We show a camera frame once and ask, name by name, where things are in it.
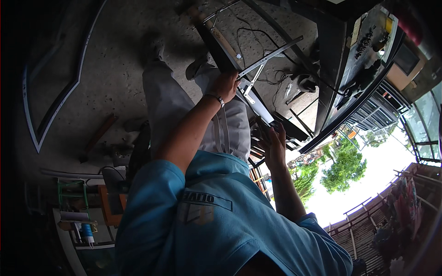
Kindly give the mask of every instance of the shoe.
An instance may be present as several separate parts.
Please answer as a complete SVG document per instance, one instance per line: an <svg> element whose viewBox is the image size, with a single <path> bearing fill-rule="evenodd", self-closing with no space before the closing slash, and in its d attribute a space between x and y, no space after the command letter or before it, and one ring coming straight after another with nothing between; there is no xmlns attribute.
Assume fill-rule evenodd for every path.
<svg viewBox="0 0 442 276"><path fill-rule="evenodd" d="M163 60L164 38L158 31L150 31L143 37L143 56L145 62Z"/></svg>
<svg viewBox="0 0 442 276"><path fill-rule="evenodd" d="M192 62L186 69L187 80L195 79L196 72L205 63L210 63L212 61L212 55L209 51L204 52L202 55L198 56L194 62Z"/></svg>

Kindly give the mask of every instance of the bracelet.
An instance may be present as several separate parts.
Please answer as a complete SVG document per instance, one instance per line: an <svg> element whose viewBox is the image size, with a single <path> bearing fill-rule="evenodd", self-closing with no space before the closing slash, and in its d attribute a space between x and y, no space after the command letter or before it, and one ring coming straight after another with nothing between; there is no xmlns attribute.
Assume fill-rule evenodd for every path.
<svg viewBox="0 0 442 276"><path fill-rule="evenodd" d="M220 104L221 104L221 108L224 107L224 101L223 101L223 99L222 99L221 97L215 96L215 95L213 95L213 94L205 94L204 96L212 96L212 97L215 97L215 99L217 99L217 100L220 102Z"/></svg>

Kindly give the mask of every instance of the workshop floor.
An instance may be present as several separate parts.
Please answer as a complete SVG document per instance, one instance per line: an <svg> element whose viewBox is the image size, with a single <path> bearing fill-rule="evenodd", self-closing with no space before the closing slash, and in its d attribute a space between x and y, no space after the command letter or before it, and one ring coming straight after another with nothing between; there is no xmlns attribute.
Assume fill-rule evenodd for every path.
<svg viewBox="0 0 442 276"><path fill-rule="evenodd" d="M292 12L263 2L258 4L266 10L286 31L295 38L300 35L304 40L298 46L308 55L309 48L316 37L316 24ZM99 143L130 143L136 133L126 133L123 123L135 117L147 115L147 107L142 87L142 65L139 62L139 40L150 27L160 29L166 38L165 61L175 72L175 79L197 103L201 91L194 82L185 78L186 67L194 60L196 51L200 51L203 42L198 33L191 29L174 11L178 1L145 1L145 0L108 0L92 32L87 48L81 75L81 83L69 96L47 133L40 153L37 154L27 128L23 107L17 108L18 126L16 129L17 157L23 178L30 184L39 184L47 189L53 187L50 177L42 176L40 167L77 173L97 173L100 167L110 165L111 159L95 153L88 162L80 164L79 156L94 132L105 121L109 114L119 117ZM223 4L210 0L202 7L209 14ZM87 13L87 5L72 7L66 23L66 41L54 58L43 68L28 92L34 124L38 125L51 102L72 77L71 64L77 62L78 35L83 29L77 20ZM248 6L239 2L222 12L216 27L222 32L233 49L239 53L236 41L236 30L239 27L261 29L267 32L279 46L284 41L256 15ZM250 31L240 30L239 43L246 66L258 60L263 50L274 50L275 46L261 33L256 37ZM287 54L296 58L291 50ZM264 68L259 79L274 78L275 70L293 71L295 68L286 58L273 58ZM290 106L285 104L285 89L289 83L282 83L276 96L278 86L259 81L255 84L257 91L270 111L276 110L291 117L288 108L299 112L317 95L301 96ZM314 129L317 104L313 104L302 115L301 119Z"/></svg>

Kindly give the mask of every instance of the sky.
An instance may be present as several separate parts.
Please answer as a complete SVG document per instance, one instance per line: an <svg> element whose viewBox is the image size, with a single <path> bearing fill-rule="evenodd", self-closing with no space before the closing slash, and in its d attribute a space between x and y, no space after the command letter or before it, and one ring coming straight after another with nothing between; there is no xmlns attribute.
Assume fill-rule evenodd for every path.
<svg viewBox="0 0 442 276"><path fill-rule="evenodd" d="M401 133L399 128L395 128L392 135L406 144L405 134ZM392 136L379 147L364 147L362 156L363 159L367 159L365 176L358 182L351 182L350 189L345 192L327 193L326 189L320 184L320 179L323 175L322 169L329 168L333 161L330 160L326 164L320 164L319 172L313 182L316 192L306 202L306 211L307 213L313 212L316 214L321 227L345 219L344 212L369 197L376 197L377 193L381 193L388 187L389 182L394 179L396 174L393 170L402 170L408 167L410 163L416 162L415 156Z"/></svg>

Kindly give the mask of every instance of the man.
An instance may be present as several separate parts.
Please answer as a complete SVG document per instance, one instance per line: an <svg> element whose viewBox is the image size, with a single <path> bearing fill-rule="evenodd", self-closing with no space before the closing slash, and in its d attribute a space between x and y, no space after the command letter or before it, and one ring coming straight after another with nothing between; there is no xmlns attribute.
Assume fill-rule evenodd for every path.
<svg viewBox="0 0 442 276"><path fill-rule="evenodd" d="M282 125L263 145L276 212L249 178L238 73L220 74L197 59L186 71L204 94L194 105L163 62L162 39L151 35L145 50L153 161L135 176L118 227L120 274L350 275L349 254L305 213L286 167ZM214 121L224 117L223 104L220 130Z"/></svg>

